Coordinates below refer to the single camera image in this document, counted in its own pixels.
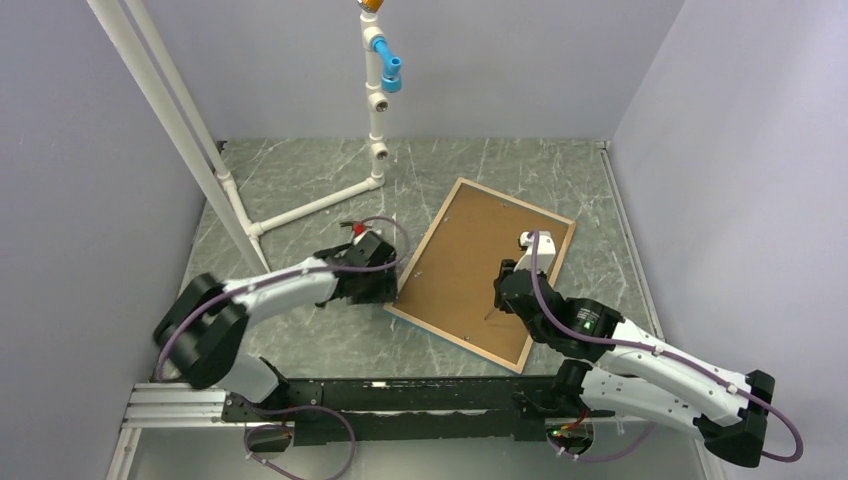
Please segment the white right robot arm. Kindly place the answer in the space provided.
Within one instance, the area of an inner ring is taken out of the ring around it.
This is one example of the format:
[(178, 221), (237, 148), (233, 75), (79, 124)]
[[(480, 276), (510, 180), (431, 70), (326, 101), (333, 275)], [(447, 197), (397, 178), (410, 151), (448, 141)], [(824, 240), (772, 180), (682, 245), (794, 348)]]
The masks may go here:
[(565, 298), (528, 261), (503, 260), (493, 286), (496, 309), (564, 356), (550, 391), (560, 413), (613, 411), (661, 423), (736, 466), (765, 458), (773, 376), (717, 367), (598, 301)]

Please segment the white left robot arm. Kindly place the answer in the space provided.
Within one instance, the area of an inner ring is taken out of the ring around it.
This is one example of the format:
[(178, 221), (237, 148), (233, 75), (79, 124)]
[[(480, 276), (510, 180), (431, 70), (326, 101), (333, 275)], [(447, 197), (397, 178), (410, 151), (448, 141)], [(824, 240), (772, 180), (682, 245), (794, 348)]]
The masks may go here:
[(196, 276), (154, 329), (160, 361), (171, 363), (195, 390), (217, 387), (247, 400), (264, 420), (289, 404), (289, 382), (268, 360), (247, 355), (246, 332), (305, 305), (383, 304), (397, 296), (397, 250), (363, 225), (352, 241), (255, 277), (220, 281)]

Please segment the blue picture frame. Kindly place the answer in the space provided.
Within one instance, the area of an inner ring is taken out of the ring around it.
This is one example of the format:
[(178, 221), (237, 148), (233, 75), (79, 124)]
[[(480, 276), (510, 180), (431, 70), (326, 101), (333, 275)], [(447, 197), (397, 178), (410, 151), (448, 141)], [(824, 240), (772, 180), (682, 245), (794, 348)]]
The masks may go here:
[(549, 231), (557, 257), (547, 275), (555, 282), (575, 234), (575, 221), (460, 178), (399, 278), (390, 314), (512, 372), (524, 370), (533, 341), (521, 320), (496, 313), (500, 262), (519, 260), (522, 232)]

